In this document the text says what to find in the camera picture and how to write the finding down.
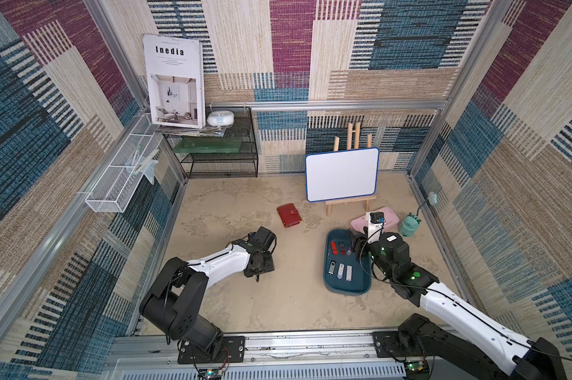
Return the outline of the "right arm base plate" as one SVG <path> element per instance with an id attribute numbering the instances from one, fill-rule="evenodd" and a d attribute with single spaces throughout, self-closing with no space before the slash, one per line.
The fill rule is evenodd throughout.
<path id="1" fill-rule="evenodd" d="M 407 359 L 397 330 L 373 332 L 372 339 L 378 358 L 394 359 L 398 362 Z"/>

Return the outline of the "black silver swivel usb drive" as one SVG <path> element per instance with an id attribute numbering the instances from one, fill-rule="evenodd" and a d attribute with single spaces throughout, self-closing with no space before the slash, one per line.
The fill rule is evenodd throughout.
<path id="1" fill-rule="evenodd" d="M 327 273 L 328 273 L 330 276 L 332 276 L 332 275 L 334 274 L 335 268 L 336 268 L 336 262 L 335 262 L 335 261 L 331 261 L 330 264 L 329 264 L 329 268 L 328 268 L 328 272 L 327 272 Z"/>

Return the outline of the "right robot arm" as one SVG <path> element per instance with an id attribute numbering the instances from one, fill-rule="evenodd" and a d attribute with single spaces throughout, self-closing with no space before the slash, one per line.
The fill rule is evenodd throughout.
<path id="1" fill-rule="evenodd" d="M 414 313 L 398 327 L 398 351 L 438 356 L 477 379 L 567 377 L 558 349 L 548 340 L 530 340 L 503 326 L 414 264 L 403 237 L 386 231 L 383 213 L 368 212 L 365 222 L 363 231 L 353 233 L 353 248 L 360 258 L 370 260 L 368 274 L 458 332 L 446 332 Z"/>

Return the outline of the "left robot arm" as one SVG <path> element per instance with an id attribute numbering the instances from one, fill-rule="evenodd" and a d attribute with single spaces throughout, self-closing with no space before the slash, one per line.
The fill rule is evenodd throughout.
<path id="1" fill-rule="evenodd" d="M 180 362 L 226 358 L 229 346 L 224 343 L 224 333 L 199 315 L 205 292 L 235 273 L 259 280 L 260 275 L 274 271 L 276 244 L 276 235 L 260 227 L 207 257 L 170 259 L 143 297 L 140 314 L 164 333 L 168 343 L 181 345 Z"/>

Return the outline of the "teal plastic storage box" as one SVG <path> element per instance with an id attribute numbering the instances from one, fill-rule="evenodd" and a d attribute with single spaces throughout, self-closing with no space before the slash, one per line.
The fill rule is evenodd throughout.
<path id="1" fill-rule="evenodd" d="M 370 259 L 359 258 L 352 243 L 349 230 L 335 229 L 327 234 L 322 278 L 333 293 L 360 296 L 371 288 Z"/>

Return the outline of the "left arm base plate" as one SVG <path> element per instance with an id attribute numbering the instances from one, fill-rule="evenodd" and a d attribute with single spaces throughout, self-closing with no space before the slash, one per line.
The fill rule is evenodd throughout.
<path id="1" fill-rule="evenodd" d="M 177 362 L 181 365 L 242 363 L 246 350 L 246 337 L 225 336 L 209 348 L 182 339 L 177 344 L 177 350 Z"/>

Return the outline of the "white lilac usb drive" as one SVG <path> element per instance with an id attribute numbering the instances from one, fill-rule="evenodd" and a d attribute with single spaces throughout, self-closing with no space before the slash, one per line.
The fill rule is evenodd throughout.
<path id="1" fill-rule="evenodd" d="M 345 266 L 343 263 L 339 264 L 338 266 L 338 279 L 341 280 L 344 275 Z"/>

